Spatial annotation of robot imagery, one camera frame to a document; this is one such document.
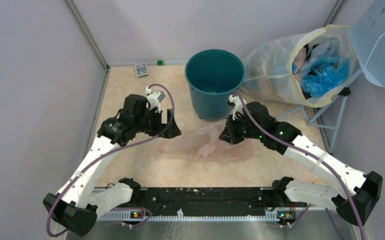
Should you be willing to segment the pink plastic trash bag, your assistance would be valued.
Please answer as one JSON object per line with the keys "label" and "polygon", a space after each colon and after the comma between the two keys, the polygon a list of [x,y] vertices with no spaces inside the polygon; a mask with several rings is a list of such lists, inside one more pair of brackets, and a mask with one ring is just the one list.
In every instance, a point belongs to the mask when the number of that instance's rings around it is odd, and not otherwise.
{"label": "pink plastic trash bag", "polygon": [[159,147],[160,155],[170,159],[202,162],[244,161],[253,157],[250,139],[231,145],[219,139],[222,124],[207,125],[182,133]]}

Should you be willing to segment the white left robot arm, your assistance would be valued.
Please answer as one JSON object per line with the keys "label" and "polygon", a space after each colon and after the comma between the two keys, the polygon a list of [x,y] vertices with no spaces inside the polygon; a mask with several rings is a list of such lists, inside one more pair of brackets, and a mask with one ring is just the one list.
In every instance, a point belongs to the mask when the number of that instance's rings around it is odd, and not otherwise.
{"label": "white left robot arm", "polygon": [[103,121],[90,150],[69,180],[43,199],[48,211],[46,231],[51,238],[67,231],[83,237],[99,217],[113,208],[124,203],[129,207],[139,204],[141,193],[132,183],[119,182],[98,194],[93,191],[119,151],[146,143],[142,140],[129,144],[138,133],[149,135],[149,141],[181,134],[178,128],[170,132],[175,126],[174,107],[167,110],[167,123],[162,123],[161,102],[165,97],[163,91],[146,96],[130,94],[117,114]]}

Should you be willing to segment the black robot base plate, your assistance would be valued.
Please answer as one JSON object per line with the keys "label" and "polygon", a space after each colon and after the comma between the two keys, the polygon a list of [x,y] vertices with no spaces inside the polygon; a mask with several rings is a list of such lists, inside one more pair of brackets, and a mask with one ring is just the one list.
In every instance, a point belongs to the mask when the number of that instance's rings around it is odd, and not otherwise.
{"label": "black robot base plate", "polygon": [[154,217],[264,216],[276,208],[306,207],[269,187],[149,187],[135,190],[122,207],[146,208]]}

